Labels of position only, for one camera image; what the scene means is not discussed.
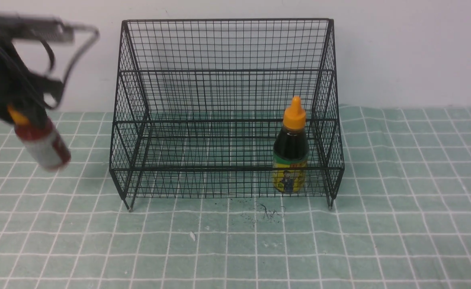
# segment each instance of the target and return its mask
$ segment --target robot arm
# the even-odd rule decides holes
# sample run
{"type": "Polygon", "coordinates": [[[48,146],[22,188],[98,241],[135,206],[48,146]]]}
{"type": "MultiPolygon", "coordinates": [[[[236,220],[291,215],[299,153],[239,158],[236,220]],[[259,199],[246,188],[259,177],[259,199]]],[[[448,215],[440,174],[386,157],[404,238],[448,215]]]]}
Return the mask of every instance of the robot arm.
{"type": "Polygon", "coordinates": [[[47,118],[45,110],[59,106],[74,65],[98,37],[99,32],[95,27],[65,24],[57,18],[0,15],[0,119],[12,124],[7,111],[7,106],[10,105],[25,115],[32,124],[43,127],[47,118]],[[92,33],[92,37],[72,57],[63,80],[29,71],[12,44],[14,39],[41,42],[50,58],[49,73],[55,62],[49,43],[73,43],[74,33],[81,31],[92,33]],[[51,95],[56,104],[47,104],[45,95],[51,95]]]}

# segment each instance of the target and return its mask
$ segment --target orange cap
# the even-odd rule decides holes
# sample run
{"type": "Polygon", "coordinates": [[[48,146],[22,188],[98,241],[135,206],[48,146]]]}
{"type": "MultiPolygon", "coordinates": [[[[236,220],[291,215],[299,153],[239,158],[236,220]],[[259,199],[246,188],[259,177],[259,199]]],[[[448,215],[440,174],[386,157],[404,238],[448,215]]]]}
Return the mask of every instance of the orange cap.
{"type": "Polygon", "coordinates": [[[292,98],[291,105],[284,112],[284,126],[291,130],[301,130],[305,127],[305,110],[301,107],[299,96],[292,98]]]}
{"type": "Polygon", "coordinates": [[[14,107],[8,106],[8,112],[16,125],[26,126],[30,124],[28,118],[25,115],[19,113],[16,109],[14,109],[14,107]]]}

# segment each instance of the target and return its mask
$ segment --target yellow label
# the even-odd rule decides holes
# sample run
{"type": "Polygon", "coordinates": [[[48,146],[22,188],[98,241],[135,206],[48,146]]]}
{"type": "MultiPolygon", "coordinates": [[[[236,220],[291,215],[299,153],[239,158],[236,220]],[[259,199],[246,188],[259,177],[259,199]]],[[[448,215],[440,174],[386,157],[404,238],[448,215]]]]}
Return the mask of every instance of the yellow label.
{"type": "Polygon", "coordinates": [[[283,161],[275,156],[274,168],[284,168],[284,170],[273,171],[273,185],[282,193],[292,194],[298,192],[305,184],[305,170],[295,170],[295,168],[306,168],[307,159],[299,163],[283,161]]]}

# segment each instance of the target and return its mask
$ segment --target basket leg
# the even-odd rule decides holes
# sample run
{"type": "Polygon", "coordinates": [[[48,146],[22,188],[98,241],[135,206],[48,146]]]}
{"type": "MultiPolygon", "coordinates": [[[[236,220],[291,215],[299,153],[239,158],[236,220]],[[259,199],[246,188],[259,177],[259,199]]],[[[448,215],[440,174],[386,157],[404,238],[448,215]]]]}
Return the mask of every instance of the basket leg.
{"type": "Polygon", "coordinates": [[[333,201],[335,201],[335,199],[333,197],[330,198],[331,201],[329,203],[329,210],[331,210],[333,208],[333,201]]]}
{"type": "Polygon", "coordinates": [[[136,195],[137,195],[137,194],[135,193],[135,194],[132,196],[132,200],[131,200],[131,202],[130,202],[130,209],[129,209],[129,212],[133,212],[133,210],[134,210],[134,203],[135,203],[135,201],[136,201],[136,195]]]}
{"type": "Polygon", "coordinates": [[[127,200],[126,199],[122,199],[123,203],[125,204],[125,207],[127,208],[127,210],[129,210],[129,212],[131,212],[130,210],[130,207],[129,207],[129,204],[127,203],[127,200]]]}
{"type": "Polygon", "coordinates": [[[327,190],[325,190],[324,193],[327,196],[327,205],[328,205],[329,209],[331,209],[331,205],[333,205],[333,199],[330,200],[331,199],[330,193],[327,190]]]}

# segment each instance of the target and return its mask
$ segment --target bottle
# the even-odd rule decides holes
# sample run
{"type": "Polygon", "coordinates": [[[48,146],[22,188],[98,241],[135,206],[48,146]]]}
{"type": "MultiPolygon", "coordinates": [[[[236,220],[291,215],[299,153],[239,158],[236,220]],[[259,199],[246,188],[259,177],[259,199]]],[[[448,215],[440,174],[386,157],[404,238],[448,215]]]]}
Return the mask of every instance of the bottle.
{"type": "Polygon", "coordinates": [[[8,106],[8,111],[15,123],[16,135],[36,163],[47,171],[55,171],[70,162],[70,150],[49,118],[45,128],[41,129],[11,106],[8,106]]]}
{"type": "Polygon", "coordinates": [[[298,192],[305,184],[309,143],[305,133],[305,110],[299,96],[284,112],[283,126],[273,145],[273,185],[283,194],[298,192]]]}

